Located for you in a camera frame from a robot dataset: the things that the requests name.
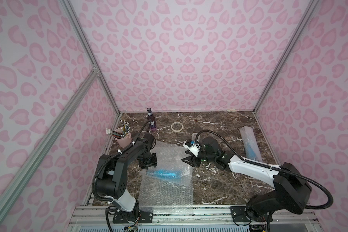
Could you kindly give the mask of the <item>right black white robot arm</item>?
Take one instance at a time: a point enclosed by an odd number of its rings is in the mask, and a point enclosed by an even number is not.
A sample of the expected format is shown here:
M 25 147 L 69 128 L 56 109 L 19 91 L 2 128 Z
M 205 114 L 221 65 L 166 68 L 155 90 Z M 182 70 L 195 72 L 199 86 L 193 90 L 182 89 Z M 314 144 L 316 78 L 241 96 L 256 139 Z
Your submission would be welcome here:
M 200 140 L 200 135 L 207 132 L 211 135 Z M 211 162 L 221 171 L 243 174 L 274 188 L 268 193 L 254 195 L 247 202 L 244 215 L 250 220 L 257 220 L 279 210 L 300 215 L 306 209 L 324 210 L 334 203 L 332 194 L 325 186 L 301 175 L 291 163 L 272 165 L 245 158 L 214 131 L 198 132 L 195 139 L 186 140 L 183 147 L 188 157 L 182 161 L 192 167 L 200 167 L 202 162 Z M 313 206 L 308 204 L 312 186 L 326 195 L 326 203 Z

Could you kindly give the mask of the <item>bubble wrap sheet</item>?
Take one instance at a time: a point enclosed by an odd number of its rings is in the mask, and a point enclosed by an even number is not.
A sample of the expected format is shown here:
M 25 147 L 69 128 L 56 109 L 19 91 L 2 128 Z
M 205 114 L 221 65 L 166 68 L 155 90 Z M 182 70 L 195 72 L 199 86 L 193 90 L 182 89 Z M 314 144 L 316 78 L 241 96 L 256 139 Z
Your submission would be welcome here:
M 262 156 L 253 129 L 251 127 L 244 126 L 239 131 L 244 144 L 246 157 L 248 159 L 262 162 Z
M 152 153 L 157 166 L 142 170 L 139 206 L 153 214 L 186 215 L 193 213 L 193 167 L 184 163 L 183 147 L 157 142 Z

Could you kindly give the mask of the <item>blue glass bottle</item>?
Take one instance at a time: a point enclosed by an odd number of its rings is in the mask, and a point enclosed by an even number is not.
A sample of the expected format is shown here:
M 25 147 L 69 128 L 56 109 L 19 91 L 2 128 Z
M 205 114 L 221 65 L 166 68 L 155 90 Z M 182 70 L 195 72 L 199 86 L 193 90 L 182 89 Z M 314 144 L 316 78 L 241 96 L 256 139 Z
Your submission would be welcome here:
M 146 175 L 149 177 L 164 180 L 177 180 L 181 178 L 181 175 L 178 171 L 172 170 L 147 170 Z

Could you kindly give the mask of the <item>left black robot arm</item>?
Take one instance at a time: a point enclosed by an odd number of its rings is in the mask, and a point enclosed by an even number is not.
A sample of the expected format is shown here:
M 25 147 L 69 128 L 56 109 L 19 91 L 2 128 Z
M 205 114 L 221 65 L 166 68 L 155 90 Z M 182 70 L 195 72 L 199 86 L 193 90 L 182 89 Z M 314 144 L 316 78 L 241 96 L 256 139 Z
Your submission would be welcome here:
M 139 217 L 139 202 L 127 190 L 128 167 L 137 160 L 141 169 L 157 166 L 157 156 L 151 153 L 156 139 L 149 132 L 136 138 L 115 155 L 102 155 L 99 158 L 92 193 L 99 201 L 111 202 L 117 208 L 117 214 L 127 221 L 136 221 Z

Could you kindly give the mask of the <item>white tape dispenser pink roll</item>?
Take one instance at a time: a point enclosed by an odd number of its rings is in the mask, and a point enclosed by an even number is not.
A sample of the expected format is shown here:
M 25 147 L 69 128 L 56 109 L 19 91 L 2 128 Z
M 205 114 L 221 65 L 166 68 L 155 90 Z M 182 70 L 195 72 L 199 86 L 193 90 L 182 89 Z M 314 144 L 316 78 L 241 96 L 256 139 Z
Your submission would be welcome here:
M 194 132 L 194 133 L 192 134 L 192 136 L 191 136 L 192 141 L 195 141 L 195 140 L 196 140 L 196 136 L 197 136 L 197 133 Z

